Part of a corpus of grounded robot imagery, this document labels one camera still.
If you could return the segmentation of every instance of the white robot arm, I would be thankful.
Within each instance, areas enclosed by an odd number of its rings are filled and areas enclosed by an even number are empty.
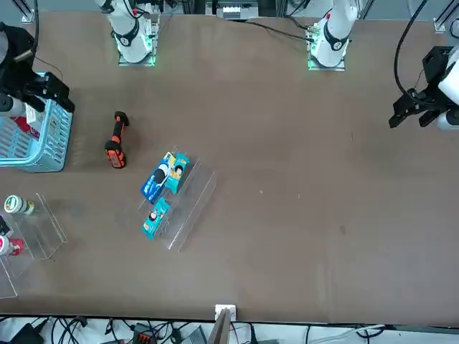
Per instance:
[[[359,12],[355,0],[334,0],[318,23],[319,37],[311,54],[324,67],[335,67],[346,54],[349,34]]]
[[[421,127],[437,120],[442,130],[459,129],[459,46],[433,47],[422,60],[427,87],[410,88],[394,103],[389,119],[396,128],[408,116],[421,114]]]
[[[445,75],[438,83],[438,88],[456,106],[452,106],[448,111],[443,112],[437,120],[438,127],[442,130],[459,129],[459,46],[454,47],[450,52],[450,58],[446,66]]]
[[[151,21],[150,4],[142,5],[141,14],[135,15],[133,0],[95,0],[95,3],[107,15],[118,50],[127,62],[138,63],[156,49],[158,22]]]

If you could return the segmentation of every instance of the blue plastic basket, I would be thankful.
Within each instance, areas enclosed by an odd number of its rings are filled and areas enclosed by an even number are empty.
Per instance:
[[[22,132],[8,117],[0,117],[0,167],[27,172],[57,172],[64,168],[72,113],[54,100],[46,101],[40,139]]]

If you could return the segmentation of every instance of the clear acrylic stand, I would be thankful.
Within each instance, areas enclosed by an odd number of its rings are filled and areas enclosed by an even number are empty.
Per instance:
[[[177,195],[164,189],[163,197],[171,206],[158,228],[158,236],[167,249],[180,251],[186,238],[217,186],[215,172],[199,159],[190,166],[188,176]]]
[[[36,193],[27,200],[35,204],[31,215],[0,214],[12,230],[10,238],[21,239],[24,249],[17,256],[1,256],[0,262],[0,298],[17,296],[13,281],[23,274],[32,265],[35,259],[49,259],[52,254],[65,242],[67,238],[49,208],[43,195]],[[9,284],[14,291],[10,293]]]
[[[177,195],[164,188],[157,198],[163,197],[170,209],[156,230],[155,239],[159,239],[167,249],[176,252],[180,251],[217,186],[216,173],[209,166],[198,158],[189,156],[189,159]],[[124,211],[119,214],[118,223],[124,227],[134,225],[141,230],[152,210],[153,204],[145,198],[139,202],[128,201]]]

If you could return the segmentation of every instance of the tabletop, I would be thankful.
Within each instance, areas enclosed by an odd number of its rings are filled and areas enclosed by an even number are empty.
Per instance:
[[[118,66],[100,13],[40,19],[38,56],[76,104],[67,160],[59,173],[3,169],[1,189],[44,194],[69,243],[3,312],[212,319],[234,304],[240,320],[457,324],[459,138],[414,117],[388,125],[406,22],[358,21],[346,71],[309,72],[305,42],[212,16],[166,19],[149,68]],[[413,25],[405,87],[441,42]],[[103,152],[116,110],[131,119],[123,170]],[[218,173],[179,253],[119,221],[174,146]]]

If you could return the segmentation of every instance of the small bottle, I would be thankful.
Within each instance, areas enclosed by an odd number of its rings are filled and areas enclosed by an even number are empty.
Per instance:
[[[0,235],[0,256],[17,256],[24,249],[24,241],[21,239],[8,239]]]
[[[10,195],[6,198],[4,204],[5,211],[10,214],[22,213],[30,215],[35,209],[35,203],[26,201],[22,197]]]

